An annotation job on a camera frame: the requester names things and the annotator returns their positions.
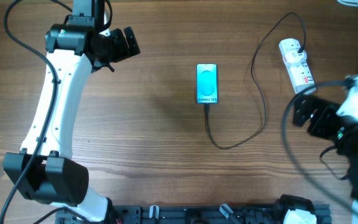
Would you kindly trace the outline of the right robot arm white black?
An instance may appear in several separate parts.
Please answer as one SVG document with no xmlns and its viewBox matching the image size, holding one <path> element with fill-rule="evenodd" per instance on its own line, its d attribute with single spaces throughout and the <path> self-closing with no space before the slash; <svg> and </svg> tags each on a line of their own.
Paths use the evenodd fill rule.
<svg viewBox="0 0 358 224">
<path fill-rule="evenodd" d="M 350 163 L 348 176 L 352 183 L 351 197 L 355 203 L 358 203 L 358 100 L 352 100 L 348 97 L 342 105 L 338 105 L 313 95 L 297 94 L 285 109 L 281 130 L 285 150 L 304 178 L 329 198 L 346 209 L 350 209 L 345 201 L 319 185 L 293 155 L 287 141 L 287 116 L 291 108 L 300 110 L 299 112 L 295 111 L 293 117 L 293 122 L 297 126 L 304 125 L 307 120 L 306 117 L 312 115 L 315 110 L 318 112 L 313 115 L 308 132 L 312 136 L 334 141 L 334 148 L 337 149 L 337 153 L 348 158 Z"/>
</svg>

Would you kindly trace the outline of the white power strip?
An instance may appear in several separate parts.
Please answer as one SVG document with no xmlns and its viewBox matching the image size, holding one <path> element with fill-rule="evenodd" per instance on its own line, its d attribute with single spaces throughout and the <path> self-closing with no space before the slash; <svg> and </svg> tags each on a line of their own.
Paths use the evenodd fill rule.
<svg viewBox="0 0 358 224">
<path fill-rule="evenodd" d="M 300 43 L 296 39 L 284 39 L 279 43 L 280 53 L 283 55 L 288 50 L 295 50 L 297 49 L 298 52 L 300 50 Z M 296 67 L 287 67 L 285 65 L 288 75 L 291 80 L 291 84 L 293 86 L 293 90 L 295 94 L 303 91 L 304 89 L 308 88 L 309 86 L 314 85 L 314 78 L 311 74 L 310 68 L 308 66 L 307 61 L 302 63 L 300 66 Z"/>
</svg>

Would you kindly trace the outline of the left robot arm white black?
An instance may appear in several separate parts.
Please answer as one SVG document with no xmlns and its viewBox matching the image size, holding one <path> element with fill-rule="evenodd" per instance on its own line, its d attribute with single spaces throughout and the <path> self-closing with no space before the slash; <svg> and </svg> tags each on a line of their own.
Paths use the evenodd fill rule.
<svg viewBox="0 0 358 224">
<path fill-rule="evenodd" d="M 72 159 L 73 128 L 89 76 L 140 53 L 130 27 L 111 29 L 109 1 L 75 1 L 62 24 L 45 36 L 45 81 L 32 126 L 18 153 L 4 156 L 13 192 L 53 205 L 83 223 L 120 223 L 112 201 L 89 185 Z"/>
</svg>

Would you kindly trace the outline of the blue Galaxy S25 smartphone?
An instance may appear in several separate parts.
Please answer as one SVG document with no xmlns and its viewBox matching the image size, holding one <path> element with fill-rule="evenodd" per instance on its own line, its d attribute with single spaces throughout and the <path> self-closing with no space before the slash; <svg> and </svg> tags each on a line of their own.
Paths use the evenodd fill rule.
<svg viewBox="0 0 358 224">
<path fill-rule="evenodd" d="M 196 102 L 218 103 L 218 68 L 215 63 L 196 65 Z"/>
</svg>

